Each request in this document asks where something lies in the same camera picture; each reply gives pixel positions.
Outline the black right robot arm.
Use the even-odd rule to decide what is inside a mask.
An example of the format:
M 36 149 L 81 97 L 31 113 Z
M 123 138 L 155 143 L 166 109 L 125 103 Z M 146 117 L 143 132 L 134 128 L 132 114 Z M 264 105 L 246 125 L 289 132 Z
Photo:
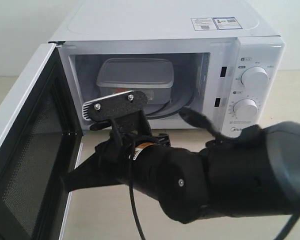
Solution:
M 109 139 L 62 177 L 67 192 L 124 184 L 157 200 L 172 220 L 188 224 L 219 217 L 300 214 L 300 123 L 217 132 L 204 115 L 184 107 L 181 117 L 213 140 L 193 152 L 154 136 L 143 109 L 97 122 Z

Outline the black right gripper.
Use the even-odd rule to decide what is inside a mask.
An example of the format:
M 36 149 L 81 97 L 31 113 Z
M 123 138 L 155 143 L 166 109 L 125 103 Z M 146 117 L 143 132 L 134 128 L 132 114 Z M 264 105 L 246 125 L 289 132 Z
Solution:
M 130 185 L 134 181 L 133 163 L 138 155 L 149 146 L 171 145 L 167 133 L 156 136 L 137 136 L 128 133 L 123 136 L 122 146 L 117 148 L 113 136 L 98 144 L 95 153 L 71 172 L 61 177 L 63 189 L 70 193 L 76 190 Z

